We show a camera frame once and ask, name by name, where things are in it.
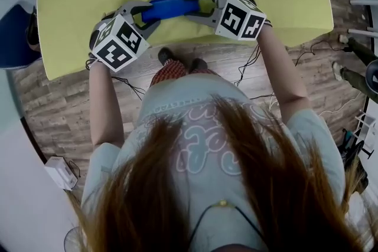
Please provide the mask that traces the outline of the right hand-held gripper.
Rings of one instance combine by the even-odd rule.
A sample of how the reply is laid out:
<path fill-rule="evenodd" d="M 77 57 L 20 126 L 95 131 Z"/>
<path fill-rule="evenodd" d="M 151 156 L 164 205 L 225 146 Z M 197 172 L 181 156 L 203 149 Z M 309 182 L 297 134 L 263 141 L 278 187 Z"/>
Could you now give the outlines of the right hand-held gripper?
<path fill-rule="evenodd" d="M 216 35 L 238 41 L 256 41 L 266 21 L 266 14 L 250 0 L 227 0 L 221 16 L 218 8 L 210 12 L 188 12 L 184 16 L 198 24 L 217 25 Z"/>

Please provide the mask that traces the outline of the person's right dark shoe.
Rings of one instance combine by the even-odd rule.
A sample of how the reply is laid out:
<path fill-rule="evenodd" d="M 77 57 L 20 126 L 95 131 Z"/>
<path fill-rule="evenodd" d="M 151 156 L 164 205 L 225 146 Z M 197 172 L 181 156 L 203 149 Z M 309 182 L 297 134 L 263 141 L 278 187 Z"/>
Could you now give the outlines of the person's right dark shoe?
<path fill-rule="evenodd" d="M 194 70 L 206 70 L 207 63 L 201 58 L 195 58 L 191 63 L 190 71 Z"/>

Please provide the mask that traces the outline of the grey round chair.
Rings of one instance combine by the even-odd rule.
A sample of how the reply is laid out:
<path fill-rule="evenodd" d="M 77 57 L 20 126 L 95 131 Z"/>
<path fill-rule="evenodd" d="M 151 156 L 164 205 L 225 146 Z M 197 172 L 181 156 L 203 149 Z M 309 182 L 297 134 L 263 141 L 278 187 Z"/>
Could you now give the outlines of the grey round chair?
<path fill-rule="evenodd" d="M 369 63 L 366 68 L 365 78 L 368 87 L 378 94 L 378 60 Z"/>

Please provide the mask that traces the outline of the person's right forearm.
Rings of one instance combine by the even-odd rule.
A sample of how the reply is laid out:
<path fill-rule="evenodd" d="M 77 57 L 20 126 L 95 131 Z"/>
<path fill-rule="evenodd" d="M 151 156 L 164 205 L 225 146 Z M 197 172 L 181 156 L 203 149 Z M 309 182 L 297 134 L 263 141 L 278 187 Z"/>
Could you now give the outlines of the person's right forearm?
<path fill-rule="evenodd" d="M 271 26 L 262 26 L 257 41 L 282 121 L 287 123 L 296 112 L 311 107 L 305 84 Z"/>

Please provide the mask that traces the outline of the white table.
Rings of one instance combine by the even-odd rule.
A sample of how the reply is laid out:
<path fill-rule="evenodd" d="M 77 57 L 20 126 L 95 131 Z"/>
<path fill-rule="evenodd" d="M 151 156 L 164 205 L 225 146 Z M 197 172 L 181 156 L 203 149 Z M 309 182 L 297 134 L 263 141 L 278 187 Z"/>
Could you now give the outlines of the white table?
<path fill-rule="evenodd" d="M 378 6 L 378 0 L 351 0 L 351 5 Z M 378 28 L 367 27 L 366 30 L 348 29 L 349 34 L 363 35 L 370 38 L 378 38 Z"/>

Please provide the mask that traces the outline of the person's dark shoe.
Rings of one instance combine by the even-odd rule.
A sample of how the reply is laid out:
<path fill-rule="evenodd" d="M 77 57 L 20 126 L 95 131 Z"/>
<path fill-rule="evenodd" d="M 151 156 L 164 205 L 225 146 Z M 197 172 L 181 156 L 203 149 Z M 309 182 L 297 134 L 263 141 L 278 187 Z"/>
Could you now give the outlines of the person's dark shoe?
<path fill-rule="evenodd" d="M 158 53 L 158 60 L 165 66 L 169 60 L 175 60 L 175 55 L 168 47 L 163 47 Z"/>
<path fill-rule="evenodd" d="M 190 71 L 194 70 L 206 70 L 207 63 L 201 58 L 195 58 L 191 63 Z"/>

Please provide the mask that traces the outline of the blue cloth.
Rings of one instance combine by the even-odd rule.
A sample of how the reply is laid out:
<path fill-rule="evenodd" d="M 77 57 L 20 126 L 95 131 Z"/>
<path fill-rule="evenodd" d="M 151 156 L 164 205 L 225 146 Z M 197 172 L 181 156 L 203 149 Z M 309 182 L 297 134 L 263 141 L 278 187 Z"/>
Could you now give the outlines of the blue cloth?
<path fill-rule="evenodd" d="M 171 19 L 200 11 L 198 0 L 150 0 L 149 3 L 152 6 L 141 13 L 143 23 L 156 19 Z"/>

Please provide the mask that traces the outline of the person's left forearm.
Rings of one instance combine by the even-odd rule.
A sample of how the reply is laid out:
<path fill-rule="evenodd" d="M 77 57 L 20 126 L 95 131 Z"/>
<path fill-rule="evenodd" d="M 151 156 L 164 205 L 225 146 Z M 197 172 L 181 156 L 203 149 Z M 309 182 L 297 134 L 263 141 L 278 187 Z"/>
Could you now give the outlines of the person's left forearm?
<path fill-rule="evenodd" d="M 124 144 L 122 115 L 107 66 L 94 62 L 89 70 L 90 135 L 94 147 Z"/>

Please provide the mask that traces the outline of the person's pale printed t-shirt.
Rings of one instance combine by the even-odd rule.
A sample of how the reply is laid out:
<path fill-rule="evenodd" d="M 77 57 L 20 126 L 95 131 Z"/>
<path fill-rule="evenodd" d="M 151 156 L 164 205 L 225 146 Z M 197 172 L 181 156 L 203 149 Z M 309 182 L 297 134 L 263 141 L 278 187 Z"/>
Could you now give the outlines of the person's pale printed t-shirt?
<path fill-rule="evenodd" d="M 180 203 L 190 215 L 191 229 L 205 208 L 224 199 L 238 206 L 261 232 L 247 202 L 239 162 L 217 118 L 211 99 L 214 94 L 241 105 L 263 137 L 269 153 L 278 155 L 275 141 L 263 129 L 263 125 L 270 123 L 268 114 L 251 103 L 236 86 L 213 74 L 190 74 L 162 81 L 148 89 L 136 129 L 123 146 L 104 143 L 93 152 L 83 191 L 83 211 L 87 215 L 95 212 L 105 182 L 135 156 L 155 118 L 169 117 L 182 123 L 172 159 L 172 176 Z M 229 245 L 266 250 L 265 243 L 235 209 L 212 208 L 197 230 L 193 250 L 213 252 Z"/>

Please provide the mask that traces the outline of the blue chair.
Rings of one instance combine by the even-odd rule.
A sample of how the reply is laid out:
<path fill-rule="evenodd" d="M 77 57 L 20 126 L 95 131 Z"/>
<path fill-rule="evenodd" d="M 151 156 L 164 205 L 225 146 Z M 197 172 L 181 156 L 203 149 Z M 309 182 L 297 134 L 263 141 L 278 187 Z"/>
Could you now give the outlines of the blue chair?
<path fill-rule="evenodd" d="M 40 59 L 37 9 L 29 13 L 17 3 L 0 19 L 0 69 L 26 68 Z"/>

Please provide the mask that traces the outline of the person's left dark shoe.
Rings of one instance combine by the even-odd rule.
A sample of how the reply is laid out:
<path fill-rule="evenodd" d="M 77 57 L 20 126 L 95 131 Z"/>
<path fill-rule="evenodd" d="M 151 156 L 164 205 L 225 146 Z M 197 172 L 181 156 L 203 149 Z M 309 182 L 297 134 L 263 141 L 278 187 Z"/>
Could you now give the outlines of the person's left dark shoe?
<path fill-rule="evenodd" d="M 165 66 L 169 60 L 175 60 L 175 55 L 168 47 L 163 47 L 158 53 L 158 60 Z"/>

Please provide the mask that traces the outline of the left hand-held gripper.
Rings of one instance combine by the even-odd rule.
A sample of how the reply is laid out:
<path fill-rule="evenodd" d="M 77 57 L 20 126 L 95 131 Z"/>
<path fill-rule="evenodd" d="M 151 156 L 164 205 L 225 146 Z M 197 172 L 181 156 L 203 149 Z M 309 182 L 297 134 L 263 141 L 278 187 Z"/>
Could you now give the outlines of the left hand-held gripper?
<path fill-rule="evenodd" d="M 119 13 L 105 15 L 90 36 L 92 54 L 114 72 L 137 60 L 149 48 L 146 38 L 159 27 L 161 21 L 151 20 L 139 26 L 133 16 L 150 8 L 150 2 L 131 0 L 119 8 Z"/>

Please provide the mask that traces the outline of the black equipment pile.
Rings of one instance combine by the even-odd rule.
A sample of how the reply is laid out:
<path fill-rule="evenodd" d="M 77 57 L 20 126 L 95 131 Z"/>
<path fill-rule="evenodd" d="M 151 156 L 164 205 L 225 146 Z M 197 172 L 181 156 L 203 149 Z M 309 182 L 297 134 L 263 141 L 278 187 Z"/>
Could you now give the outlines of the black equipment pile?
<path fill-rule="evenodd" d="M 357 176 L 359 177 L 359 182 L 354 192 L 362 194 L 369 184 L 368 174 L 363 168 L 359 158 L 359 153 L 362 151 L 364 141 L 362 140 L 359 143 L 355 143 L 353 133 L 345 128 L 343 128 L 343 133 L 343 141 L 341 145 L 338 146 L 338 150 L 343 160 L 344 170 L 347 171 L 352 166 L 353 162 L 357 161 Z"/>

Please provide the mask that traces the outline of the person's red checked trousers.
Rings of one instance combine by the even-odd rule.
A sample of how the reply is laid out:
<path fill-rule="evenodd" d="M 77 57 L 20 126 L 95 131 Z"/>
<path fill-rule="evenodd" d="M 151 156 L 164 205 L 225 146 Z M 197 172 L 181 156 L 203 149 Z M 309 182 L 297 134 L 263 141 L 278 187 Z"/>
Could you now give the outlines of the person's red checked trousers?
<path fill-rule="evenodd" d="M 209 69 L 207 66 L 206 70 L 194 70 L 190 71 L 186 69 L 184 64 L 178 60 L 169 60 L 165 66 L 163 66 L 152 78 L 150 86 L 158 84 L 166 80 L 176 80 L 178 78 L 190 75 L 190 74 L 213 74 L 217 76 L 213 70 Z"/>

